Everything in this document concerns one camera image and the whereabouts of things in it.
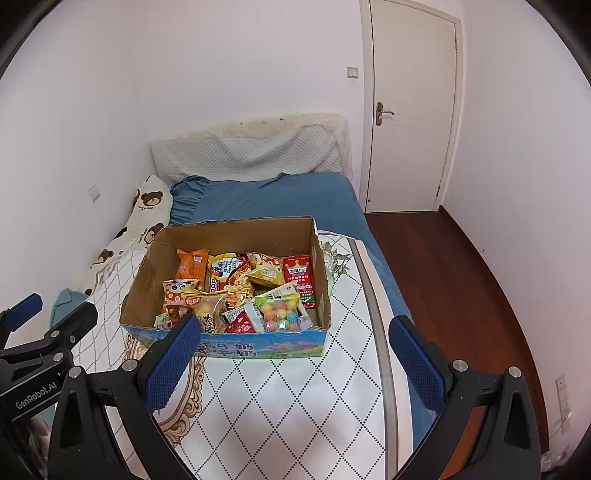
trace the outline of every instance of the gray stripe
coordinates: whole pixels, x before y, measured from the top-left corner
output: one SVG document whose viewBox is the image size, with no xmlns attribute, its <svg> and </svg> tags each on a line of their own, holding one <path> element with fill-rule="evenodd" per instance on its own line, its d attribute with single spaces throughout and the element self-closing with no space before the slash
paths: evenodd
<svg viewBox="0 0 591 480">
<path fill-rule="evenodd" d="M 368 305 L 369 318 L 374 331 L 375 350 L 378 356 L 379 374 L 382 380 L 382 401 L 384 403 L 384 437 L 386 440 L 386 479 L 393 478 L 398 473 L 398 417 L 396 410 L 396 395 L 394 393 L 394 376 L 390 364 L 390 347 L 384 331 L 382 315 L 379 311 L 378 299 L 371 284 L 363 260 L 355 240 L 349 238 L 351 253 L 357 264 L 365 300 Z"/>
</svg>

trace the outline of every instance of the silver screw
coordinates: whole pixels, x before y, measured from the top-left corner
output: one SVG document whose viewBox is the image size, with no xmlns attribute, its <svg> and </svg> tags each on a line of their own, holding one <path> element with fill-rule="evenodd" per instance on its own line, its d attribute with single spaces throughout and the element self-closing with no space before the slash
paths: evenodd
<svg viewBox="0 0 591 480">
<path fill-rule="evenodd" d="M 464 360 L 454 360 L 452 365 L 453 368 L 455 368 L 459 372 L 465 372 L 466 370 L 468 370 L 468 364 Z"/>
<path fill-rule="evenodd" d="M 68 372 L 68 376 L 72 377 L 72 378 L 76 378 L 81 373 L 82 373 L 82 369 L 79 366 L 76 366 L 76 367 L 70 368 L 70 371 Z"/>
<path fill-rule="evenodd" d="M 125 370 L 126 372 L 132 372 L 134 371 L 138 366 L 138 361 L 130 358 L 129 360 L 126 360 L 125 362 L 123 362 L 123 370 Z"/>
<path fill-rule="evenodd" d="M 521 376 L 521 370 L 517 367 L 509 367 L 509 375 L 513 378 L 519 378 Z"/>
</svg>

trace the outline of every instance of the door handle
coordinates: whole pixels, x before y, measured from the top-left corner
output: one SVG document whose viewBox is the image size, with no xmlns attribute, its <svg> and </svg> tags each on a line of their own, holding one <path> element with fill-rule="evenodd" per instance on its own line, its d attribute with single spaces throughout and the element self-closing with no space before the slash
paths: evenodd
<svg viewBox="0 0 591 480">
<path fill-rule="evenodd" d="M 375 124 L 379 127 L 382 124 L 382 115 L 385 113 L 391 113 L 395 115 L 394 112 L 384 111 L 384 104 L 382 102 L 378 102 L 375 106 Z"/>
</svg>

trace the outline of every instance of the blue gripper pad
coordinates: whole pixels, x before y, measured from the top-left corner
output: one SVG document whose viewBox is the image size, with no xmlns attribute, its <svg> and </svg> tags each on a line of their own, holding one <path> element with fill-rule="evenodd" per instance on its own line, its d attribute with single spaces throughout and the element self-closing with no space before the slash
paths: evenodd
<svg viewBox="0 0 591 480">
<path fill-rule="evenodd" d="M 200 341 L 199 322 L 194 316 L 185 316 L 163 340 L 154 342 L 146 352 L 138 383 L 148 412 L 166 406 Z"/>
<path fill-rule="evenodd" d="M 16 332 L 20 327 L 32 319 L 43 308 L 43 301 L 36 293 L 31 293 L 26 299 L 21 300 L 6 312 L 4 317 L 4 329 L 7 332 Z"/>
<path fill-rule="evenodd" d="M 441 413 L 446 403 L 446 383 L 419 342 L 403 324 L 401 317 L 390 322 L 390 346 L 406 375 L 417 390 L 425 408 Z"/>
</svg>

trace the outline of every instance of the blue fitted sheet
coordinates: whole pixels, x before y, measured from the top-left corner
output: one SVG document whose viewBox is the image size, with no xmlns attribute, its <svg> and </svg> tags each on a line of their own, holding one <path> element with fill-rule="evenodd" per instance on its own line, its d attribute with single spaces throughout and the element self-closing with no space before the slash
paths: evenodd
<svg viewBox="0 0 591 480">
<path fill-rule="evenodd" d="M 411 318 L 386 259 L 369 231 L 353 187 L 343 175 L 332 172 L 280 174 L 271 180 L 246 182 L 211 181 L 191 176 L 175 183 L 170 191 L 173 195 L 170 223 L 310 215 L 316 220 L 318 230 L 342 233 L 363 241 L 394 315 Z M 416 448 L 430 428 L 433 414 L 423 406 L 412 384 L 409 387 Z"/>
</svg>

